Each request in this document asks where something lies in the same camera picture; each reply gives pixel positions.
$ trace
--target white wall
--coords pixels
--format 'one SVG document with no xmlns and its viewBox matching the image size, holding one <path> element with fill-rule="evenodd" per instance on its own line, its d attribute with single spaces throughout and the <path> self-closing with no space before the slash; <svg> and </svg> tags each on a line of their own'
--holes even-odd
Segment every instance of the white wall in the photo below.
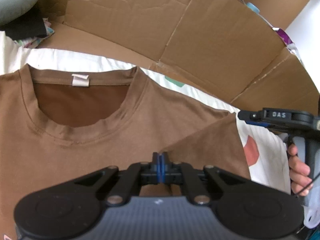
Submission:
<svg viewBox="0 0 320 240">
<path fill-rule="evenodd" d="M 320 91 L 320 0 L 310 0 L 286 32 Z"/>
</svg>

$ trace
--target brown t-shirt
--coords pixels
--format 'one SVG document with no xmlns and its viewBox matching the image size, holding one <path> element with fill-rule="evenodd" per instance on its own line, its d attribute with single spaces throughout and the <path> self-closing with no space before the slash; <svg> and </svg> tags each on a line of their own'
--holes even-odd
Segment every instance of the brown t-shirt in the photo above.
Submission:
<svg viewBox="0 0 320 240">
<path fill-rule="evenodd" d="M 13 210 L 23 196 L 151 161 L 162 149 L 172 161 L 250 177 L 234 114 L 163 88 L 139 68 L 88 73 L 89 87 L 71 86 L 71 74 L 26 65 L 0 76 L 0 236 L 16 238 Z"/>
</svg>

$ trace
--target black cable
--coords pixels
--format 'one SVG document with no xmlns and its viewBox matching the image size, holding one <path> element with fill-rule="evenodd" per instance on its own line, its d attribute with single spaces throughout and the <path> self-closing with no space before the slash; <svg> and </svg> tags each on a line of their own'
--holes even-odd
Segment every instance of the black cable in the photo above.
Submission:
<svg viewBox="0 0 320 240">
<path fill-rule="evenodd" d="M 304 192 L 308 187 L 310 187 L 310 185 L 312 184 L 312 183 L 314 183 L 318 178 L 320 177 L 320 172 L 318 173 L 318 175 L 317 176 L 315 176 L 315 178 L 308 184 L 308 185 L 306 185 L 302 190 L 300 190 L 298 193 L 296 193 L 296 194 L 294 194 L 294 196 L 298 196 L 298 195 L 300 195 L 302 192 Z"/>
</svg>

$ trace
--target cardboard box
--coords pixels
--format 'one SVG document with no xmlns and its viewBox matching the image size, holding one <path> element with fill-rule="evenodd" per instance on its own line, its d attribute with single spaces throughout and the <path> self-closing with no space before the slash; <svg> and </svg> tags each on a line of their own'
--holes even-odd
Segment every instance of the cardboard box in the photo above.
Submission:
<svg viewBox="0 0 320 240">
<path fill-rule="evenodd" d="M 53 24 L 56 33 L 41 47 L 137 64 L 241 109 L 318 112 L 319 92 L 304 67 L 239 0 L 65 2 L 56 1 L 66 4 L 63 24 Z"/>
</svg>

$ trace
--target black cloth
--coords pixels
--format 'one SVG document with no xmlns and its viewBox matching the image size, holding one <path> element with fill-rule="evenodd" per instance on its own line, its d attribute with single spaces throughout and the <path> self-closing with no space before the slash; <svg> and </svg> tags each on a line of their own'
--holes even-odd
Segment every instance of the black cloth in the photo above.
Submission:
<svg viewBox="0 0 320 240">
<path fill-rule="evenodd" d="M 0 31 L 5 31 L 5 34 L 14 41 L 47 36 L 41 12 L 37 5 L 12 22 L 0 26 Z"/>
</svg>

